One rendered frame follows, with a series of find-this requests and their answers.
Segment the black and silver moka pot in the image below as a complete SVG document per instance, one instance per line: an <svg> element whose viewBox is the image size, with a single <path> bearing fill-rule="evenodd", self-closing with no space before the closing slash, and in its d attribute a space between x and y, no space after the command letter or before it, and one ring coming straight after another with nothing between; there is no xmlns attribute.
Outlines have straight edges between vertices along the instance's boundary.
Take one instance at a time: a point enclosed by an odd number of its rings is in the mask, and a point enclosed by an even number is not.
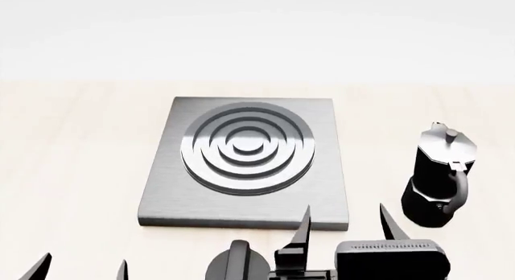
<svg viewBox="0 0 515 280"><path fill-rule="evenodd" d="M468 173L477 146L442 122L421 133L410 177L401 198L404 215L426 228L445 226L468 199Z"/></svg>

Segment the grey metal stove plate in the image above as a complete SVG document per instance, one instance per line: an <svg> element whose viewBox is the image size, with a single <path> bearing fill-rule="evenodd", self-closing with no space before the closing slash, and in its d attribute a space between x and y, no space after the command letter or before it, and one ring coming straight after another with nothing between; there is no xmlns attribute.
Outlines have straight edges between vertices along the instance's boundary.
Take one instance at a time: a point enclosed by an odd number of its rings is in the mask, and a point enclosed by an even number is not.
<svg viewBox="0 0 515 280"><path fill-rule="evenodd" d="M329 98L177 97L138 208L142 226L345 231Z"/></svg>

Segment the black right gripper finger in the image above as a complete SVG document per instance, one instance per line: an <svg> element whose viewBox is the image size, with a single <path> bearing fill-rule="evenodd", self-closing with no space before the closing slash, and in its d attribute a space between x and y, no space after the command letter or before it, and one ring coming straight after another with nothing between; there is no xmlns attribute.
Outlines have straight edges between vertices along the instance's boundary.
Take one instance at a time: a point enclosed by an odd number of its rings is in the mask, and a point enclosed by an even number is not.
<svg viewBox="0 0 515 280"><path fill-rule="evenodd" d="M276 270L305 270L311 235L311 207L303 215L299 228L290 243L274 252Z"/></svg>
<svg viewBox="0 0 515 280"><path fill-rule="evenodd" d="M410 237L398 226L383 203L379 205L381 227L387 241L404 241Z"/></svg>

